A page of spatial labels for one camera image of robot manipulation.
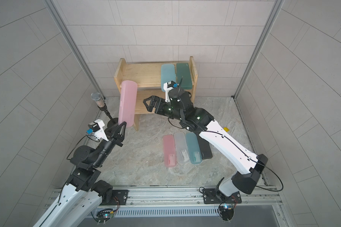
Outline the pink pencil case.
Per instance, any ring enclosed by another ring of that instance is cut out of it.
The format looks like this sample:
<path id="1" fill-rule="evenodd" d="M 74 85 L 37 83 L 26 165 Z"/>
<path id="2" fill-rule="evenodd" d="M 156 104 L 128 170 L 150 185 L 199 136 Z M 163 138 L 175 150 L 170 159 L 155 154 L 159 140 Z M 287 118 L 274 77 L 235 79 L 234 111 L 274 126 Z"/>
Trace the pink pencil case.
<path id="1" fill-rule="evenodd" d="M 134 81 L 125 80 L 121 83 L 118 122 L 126 122 L 127 128 L 134 124 L 137 89 Z"/>
<path id="2" fill-rule="evenodd" d="M 177 165 L 175 140 L 171 134 L 163 137 L 163 154 L 166 167 L 175 167 Z"/>

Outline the large light blue pencil case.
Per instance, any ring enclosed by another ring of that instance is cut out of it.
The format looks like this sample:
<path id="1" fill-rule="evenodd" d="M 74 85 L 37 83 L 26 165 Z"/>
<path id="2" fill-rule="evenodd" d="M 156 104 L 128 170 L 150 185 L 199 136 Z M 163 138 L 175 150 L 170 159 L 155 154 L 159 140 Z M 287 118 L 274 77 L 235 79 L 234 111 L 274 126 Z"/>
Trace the large light blue pencil case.
<path id="1" fill-rule="evenodd" d="M 161 66 L 161 89 L 164 92 L 164 84 L 170 81 L 176 82 L 176 71 L 174 64 L 163 64 Z"/>

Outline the dark green pencil case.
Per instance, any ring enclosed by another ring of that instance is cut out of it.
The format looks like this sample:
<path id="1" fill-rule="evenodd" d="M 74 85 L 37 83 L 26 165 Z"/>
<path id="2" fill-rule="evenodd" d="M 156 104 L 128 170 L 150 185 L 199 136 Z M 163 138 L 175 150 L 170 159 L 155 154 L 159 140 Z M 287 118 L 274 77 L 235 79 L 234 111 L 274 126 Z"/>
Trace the dark green pencil case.
<path id="1" fill-rule="evenodd" d="M 176 64 L 176 83 L 181 84 L 184 90 L 192 89 L 192 78 L 188 63 Z"/>

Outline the clear frosted pencil case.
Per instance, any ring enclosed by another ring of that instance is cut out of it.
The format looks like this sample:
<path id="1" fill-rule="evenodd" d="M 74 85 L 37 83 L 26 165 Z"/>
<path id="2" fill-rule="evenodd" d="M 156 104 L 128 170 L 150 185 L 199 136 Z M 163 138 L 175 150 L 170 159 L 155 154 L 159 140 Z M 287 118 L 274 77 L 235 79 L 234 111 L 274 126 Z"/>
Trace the clear frosted pencil case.
<path id="1" fill-rule="evenodd" d="M 190 158 L 185 134 L 183 132 L 176 132 L 173 136 L 175 141 L 177 162 L 180 164 L 189 162 Z"/>

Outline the small teal pencil case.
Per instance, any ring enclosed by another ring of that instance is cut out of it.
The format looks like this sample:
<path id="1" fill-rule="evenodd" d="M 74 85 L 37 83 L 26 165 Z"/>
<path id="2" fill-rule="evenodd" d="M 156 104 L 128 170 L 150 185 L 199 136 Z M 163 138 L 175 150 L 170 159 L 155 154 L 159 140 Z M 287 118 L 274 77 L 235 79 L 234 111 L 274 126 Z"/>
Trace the small teal pencil case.
<path id="1" fill-rule="evenodd" d="M 198 139 L 195 133 L 186 134 L 186 143 L 191 164 L 198 165 L 202 162 Z"/>

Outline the black pencil case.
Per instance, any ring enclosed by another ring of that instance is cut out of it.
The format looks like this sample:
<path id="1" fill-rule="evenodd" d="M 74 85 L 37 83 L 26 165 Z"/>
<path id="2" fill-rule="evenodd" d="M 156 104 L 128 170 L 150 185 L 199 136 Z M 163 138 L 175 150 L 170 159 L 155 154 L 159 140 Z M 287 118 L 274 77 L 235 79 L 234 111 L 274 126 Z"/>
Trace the black pencil case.
<path id="1" fill-rule="evenodd" d="M 209 142 L 197 135 L 201 157 L 203 160 L 213 157 Z"/>

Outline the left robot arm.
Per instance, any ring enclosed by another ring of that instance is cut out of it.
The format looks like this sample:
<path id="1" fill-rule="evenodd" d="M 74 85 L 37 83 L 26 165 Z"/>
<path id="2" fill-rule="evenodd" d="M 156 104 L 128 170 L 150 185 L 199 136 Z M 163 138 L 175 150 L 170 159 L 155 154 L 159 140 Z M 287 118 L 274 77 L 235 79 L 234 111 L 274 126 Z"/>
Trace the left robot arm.
<path id="1" fill-rule="evenodd" d="M 78 147 L 70 162 L 75 170 L 65 182 L 59 196 L 35 224 L 36 227 L 76 227 L 99 205 L 115 205 L 113 213 L 120 207 L 121 197 L 113 194 L 109 183 L 98 180 L 99 167 L 115 146 L 122 147 L 126 122 L 118 122 L 100 130 L 102 140 L 97 148 Z"/>

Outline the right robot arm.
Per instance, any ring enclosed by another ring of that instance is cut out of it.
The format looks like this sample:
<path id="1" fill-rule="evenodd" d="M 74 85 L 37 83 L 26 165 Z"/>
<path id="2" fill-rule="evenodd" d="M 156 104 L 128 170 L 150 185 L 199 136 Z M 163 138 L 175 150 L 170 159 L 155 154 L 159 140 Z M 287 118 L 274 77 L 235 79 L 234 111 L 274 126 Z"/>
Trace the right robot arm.
<path id="1" fill-rule="evenodd" d="M 182 128 L 216 147 L 236 167 L 236 173 L 221 180 L 217 186 L 218 197 L 230 197 L 236 192 L 251 194 L 257 188 L 268 158 L 246 149 L 220 126 L 213 115 L 203 108 L 195 107 L 189 92 L 170 88 L 165 98 L 150 96 L 143 103 L 148 112 L 179 120 Z"/>

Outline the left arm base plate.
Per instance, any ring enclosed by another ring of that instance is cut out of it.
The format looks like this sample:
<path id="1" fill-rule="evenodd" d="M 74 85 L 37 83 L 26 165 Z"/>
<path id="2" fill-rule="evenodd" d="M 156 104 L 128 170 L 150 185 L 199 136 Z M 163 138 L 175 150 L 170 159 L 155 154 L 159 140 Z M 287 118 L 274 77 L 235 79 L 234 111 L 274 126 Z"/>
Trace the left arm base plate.
<path id="1" fill-rule="evenodd" d="M 125 205 L 128 193 L 129 190 L 108 190 L 102 198 L 101 206 Z"/>

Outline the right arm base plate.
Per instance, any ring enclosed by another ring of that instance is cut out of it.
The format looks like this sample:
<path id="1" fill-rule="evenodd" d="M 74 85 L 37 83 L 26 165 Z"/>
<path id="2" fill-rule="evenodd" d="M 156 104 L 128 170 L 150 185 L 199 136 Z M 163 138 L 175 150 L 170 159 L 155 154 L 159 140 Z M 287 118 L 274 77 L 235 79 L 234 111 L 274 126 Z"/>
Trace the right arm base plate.
<path id="1" fill-rule="evenodd" d="M 219 190 L 213 188 L 200 187 L 199 192 L 202 193 L 204 204 L 241 204 L 241 196 L 239 192 L 233 193 L 231 196 L 223 195 Z"/>

